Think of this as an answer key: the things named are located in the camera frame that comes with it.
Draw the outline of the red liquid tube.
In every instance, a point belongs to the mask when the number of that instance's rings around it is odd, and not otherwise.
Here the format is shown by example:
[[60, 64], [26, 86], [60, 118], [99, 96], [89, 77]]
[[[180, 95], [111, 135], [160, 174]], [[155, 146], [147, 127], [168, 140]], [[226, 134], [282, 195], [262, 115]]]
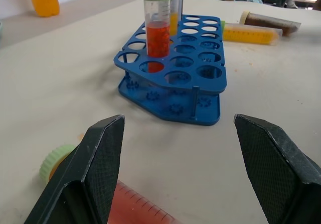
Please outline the red liquid tube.
[[147, 55], [165, 58], [170, 52], [171, 0], [143, 0]]

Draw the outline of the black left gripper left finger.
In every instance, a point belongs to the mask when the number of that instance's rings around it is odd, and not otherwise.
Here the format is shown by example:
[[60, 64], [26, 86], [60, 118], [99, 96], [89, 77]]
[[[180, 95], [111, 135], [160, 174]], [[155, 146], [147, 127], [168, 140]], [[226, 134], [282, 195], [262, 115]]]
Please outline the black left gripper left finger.
[[58, 166], [24, 224], [107, 224], [124, 126], [124, 115], [92, 125]]

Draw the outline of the brown liquid tube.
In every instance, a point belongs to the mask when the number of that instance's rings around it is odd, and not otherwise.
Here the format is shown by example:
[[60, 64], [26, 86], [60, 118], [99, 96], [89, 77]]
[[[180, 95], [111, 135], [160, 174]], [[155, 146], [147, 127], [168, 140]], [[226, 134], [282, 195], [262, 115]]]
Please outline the brown liquid tube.
[[299, 22], [264, 16], [249, 11], [244, 11], [242, 13], [239, 23], [242, 25], [281, 29], [283, 36], [289, 36], [290, 34], [297, 32], [301, 26], [301, 23]]

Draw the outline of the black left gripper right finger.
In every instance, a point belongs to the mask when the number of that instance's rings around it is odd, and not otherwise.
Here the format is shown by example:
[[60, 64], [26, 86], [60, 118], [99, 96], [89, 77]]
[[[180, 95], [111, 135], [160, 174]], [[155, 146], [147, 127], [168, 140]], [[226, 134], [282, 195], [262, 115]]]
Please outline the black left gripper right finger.
[[268, 223], [321, 224], [321, 167], [275, 124], [236, 114], [234, 125]]

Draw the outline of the blue test tube rack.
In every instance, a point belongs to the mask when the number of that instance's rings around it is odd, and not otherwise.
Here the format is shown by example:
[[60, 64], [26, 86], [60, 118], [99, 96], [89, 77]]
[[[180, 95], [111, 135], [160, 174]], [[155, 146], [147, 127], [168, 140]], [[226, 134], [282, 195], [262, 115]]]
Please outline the blue test tube rack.
[[227, 86], [222, 22], [214, 16], [183, 15], [170, 53], [151, 58], [134, 49], [141, 26], [114, 57], [125, 76], [121, 95], [160, 119], [211, 126], [220, 118], [220, 94]]

